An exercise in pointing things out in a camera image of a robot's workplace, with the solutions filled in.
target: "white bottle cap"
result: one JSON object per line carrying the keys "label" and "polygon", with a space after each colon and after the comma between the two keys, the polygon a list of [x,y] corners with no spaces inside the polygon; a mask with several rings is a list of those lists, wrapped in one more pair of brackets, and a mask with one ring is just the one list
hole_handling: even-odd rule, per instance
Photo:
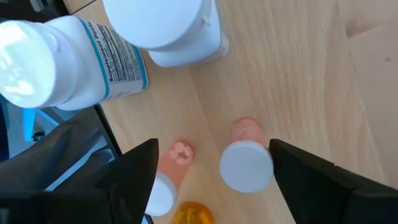
{"label": "white bottle cap", "polygon": [[264,146],[254,141],[238,141],[225,149],[220,172],[232,189],[251,193],[269,185],[274,176],[274,165]]}
{"label": "white bottle cap", "polygon": [[75,90],[77,65],[69,45],[45,24],[0,24],[0,93],[23,108],[53,106]]}
{"label": "white bottle cap", "polygon": [[116,32],[137,47],[164,51],[181,47],[208,20],[211,0],[104,0]]}
{"label": "white bottle cap", "polygon": [[151,216],[165,215],[173,208],[176,198],[177,191],[174,183],[158,171],[145,213]]}

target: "supplement bottle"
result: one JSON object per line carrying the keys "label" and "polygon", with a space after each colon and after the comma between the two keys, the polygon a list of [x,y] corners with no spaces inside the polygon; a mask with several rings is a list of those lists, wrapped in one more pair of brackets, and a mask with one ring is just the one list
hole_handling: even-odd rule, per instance
{"label": "supplement bottle", "polygon": [[175,142],[163,154],[146,208],[146,214],[161,216],[168,213],[177,199],[177,192],[192,165],[195,152],[185,141]]}
{"label": "supplement bottle", "polygon": [[216,0],[104,0],[110,23],[122,37],[148,50],[162,67],[201,63],[225,56]]}
{"label": "supplement bottle", "polygon": [[0,24],[0,92],[23,108],[78,110],[148,86],[139,49],[74,16]]}
{"label": "supplement bottle", "polygon": [[274,176],[271,155],[265,147],[266,134],[252,118],[240,118],[232,127],[230,145],[220,161],[223,180],[239,192],[266,188]]}

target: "supplement facts label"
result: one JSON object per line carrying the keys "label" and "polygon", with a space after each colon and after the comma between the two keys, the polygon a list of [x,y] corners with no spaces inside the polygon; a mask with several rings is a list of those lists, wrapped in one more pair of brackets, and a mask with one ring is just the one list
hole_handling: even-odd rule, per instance
{"label": "supplement facts label", "polygon": [[226,38],[224,33],[221,31],[221,43],[220,46],[218,47],[218,50],[214,52],[212,55],[210,55],[207,58],[204,58],[200,63],[205,63],[209,62],[212,60],[219,59],[221,57],[224,57],[225,55],[228,54],[229,51],[229,40]]}
{"label": "supplement facts label", "polygon": [[116,31],[94,22],[81,20],[91,40],[111,100],[147,87],[147,74],[139,49],[120,37]]}

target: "white plastic bottle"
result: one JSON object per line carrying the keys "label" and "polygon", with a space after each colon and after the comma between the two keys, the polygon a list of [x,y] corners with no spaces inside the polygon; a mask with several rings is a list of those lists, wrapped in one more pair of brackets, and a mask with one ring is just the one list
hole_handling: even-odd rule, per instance
{"label": "white plastic bottle", "polygon": [[149,51],[162,67],[201,63],[225,56],[216,0],[104,0],[116,32]]}
{"label": "white plastic bottle", "polygon": [[147,86],[139,49],[110,28],[74,16],[0,24],[0,92],[17,106],[78,110]]}

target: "light wood surface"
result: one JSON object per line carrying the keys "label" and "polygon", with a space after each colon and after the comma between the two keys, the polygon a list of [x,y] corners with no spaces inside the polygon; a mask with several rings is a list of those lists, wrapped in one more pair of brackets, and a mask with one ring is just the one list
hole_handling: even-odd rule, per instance
{"label": "light wood surface", "polygon": [[398,188],[398,21],[359,34],[349,44],[382,166]]}
{"label": "light wood surface", "polygon": [[349,37],[398,19],[397,0],[338,0]]}
{"label": "light wood surface", "polygon": [[95,0],[63,0],[70,14],[77,12]]}
{"label": "light wood surface", "polygon": [[[175,140],[191,142],[197,158],[177,204],[203,203],[216,223],[294,223],[275,181],[240,194],[219,175],[229,130],[241,116],[258,119],[269,138],[384,182],[336,1],[220,0],[219,6],[231,41],[227,57],[160,68],[144,53],[149,89],[102,104],[121,149],[149,138],[159,138],[161,152]],[[109,25],[100,0],[77,15]],[[168,223],[173,213],[155,223]]]}

